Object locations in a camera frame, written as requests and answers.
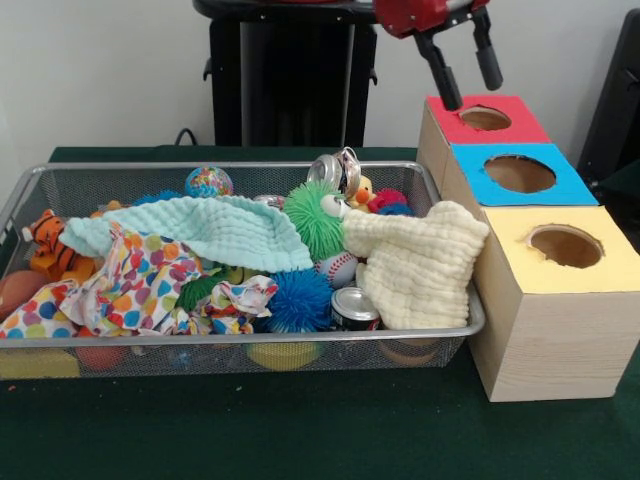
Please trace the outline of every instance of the metal basket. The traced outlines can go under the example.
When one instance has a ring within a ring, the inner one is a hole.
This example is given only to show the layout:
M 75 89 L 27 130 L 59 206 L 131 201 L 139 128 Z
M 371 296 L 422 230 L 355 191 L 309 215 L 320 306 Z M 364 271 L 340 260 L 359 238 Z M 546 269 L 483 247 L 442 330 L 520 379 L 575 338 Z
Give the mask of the metal basket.
M 28 268 L 35 247 L 18 232 L 42 212 L 88 216 L 110 200 L 131 203 L 143 194 L 182 191 L 202 164 L 48 164 L 26 172 L 0 213 L 4 274 Z M 239 195 L 286 195 L 306 180 L 309 163 L 216 163 Z M 418 216 L 438 193 L 431 176 L 411 162 L 363 162 L 377 188 L 394 188 Z M 0 378 L 119 377 L 290 370 L 442 367 L 464 338 L 478 332 L 485 315 L 469 285 L 468 326 L 431 330 L 380 330 L 313 334 L 255 334 L 121 338 L 3 339 Z

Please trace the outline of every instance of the shape sorter box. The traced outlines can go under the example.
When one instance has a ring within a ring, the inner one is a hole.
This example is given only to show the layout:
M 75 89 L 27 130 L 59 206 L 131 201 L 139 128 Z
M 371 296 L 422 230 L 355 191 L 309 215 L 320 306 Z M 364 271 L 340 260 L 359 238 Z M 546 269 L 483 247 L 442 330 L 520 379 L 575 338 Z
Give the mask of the shape sorter box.
M 439 97 L 425 103 L 417 161 L 431 172 L 440 192 L 452 145 L 551 143 L 519 97 L 477 95 L 463 101 L 455 112 L 447 111 Z
M 453 145 L 442 186 L 444 200 L 458 201 L 480 218 L 479 205 L 591 205 L 578 173 L 555 145 Z
M 640 339 L 640 257 L 604 207 L 497 207 L 475 267 L 470 339 L 493 402 L 600 398 Z

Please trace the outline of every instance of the stuffed tiger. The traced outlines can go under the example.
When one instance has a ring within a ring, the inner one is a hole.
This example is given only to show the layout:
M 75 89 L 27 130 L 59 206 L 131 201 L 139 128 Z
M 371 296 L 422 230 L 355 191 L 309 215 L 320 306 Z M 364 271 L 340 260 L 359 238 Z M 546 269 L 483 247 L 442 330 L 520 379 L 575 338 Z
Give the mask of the stuffed tiger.
M 60 242 L 59 236 L 64 231 L 65 224 L 57 217 L 53 210 L 47 209 L 42 216 L 29 227 L 22 229 L 22 236 L 26 242 L 34 241 L 40 248 L 36 250 L 36 256 L 54 254 L 56 263 L 63 272 L 73 268 L 73 263 L 78 254 Z

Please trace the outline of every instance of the yellow box top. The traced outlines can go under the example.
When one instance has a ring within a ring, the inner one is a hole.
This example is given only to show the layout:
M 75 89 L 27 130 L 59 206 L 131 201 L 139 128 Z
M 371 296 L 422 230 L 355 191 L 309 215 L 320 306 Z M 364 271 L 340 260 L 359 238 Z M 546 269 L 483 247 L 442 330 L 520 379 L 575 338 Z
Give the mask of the yellow box top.
M 524 293 L 640 291 L 640 256 L 604 207 L 484 211 Z

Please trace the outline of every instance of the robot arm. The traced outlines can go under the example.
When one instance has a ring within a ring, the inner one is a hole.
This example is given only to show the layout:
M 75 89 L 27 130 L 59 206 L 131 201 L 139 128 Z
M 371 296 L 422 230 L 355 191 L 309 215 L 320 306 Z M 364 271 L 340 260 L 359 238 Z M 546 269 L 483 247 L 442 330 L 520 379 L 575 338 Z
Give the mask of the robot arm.
M 433 37 L 468 20 L 475 24 L 473 33 L 478 51 L 476 56 L 484 83 L 489 90 L 502 86 L 489 30 L 491 21 L 486 4 L 490 0 L 375 0 L 378 21 L 391 35 L 405 38 L 413 35 L 420 54 L 429 62 L 438 91 L 447 110 L 462 107 L 451 67 L 447 65 Z

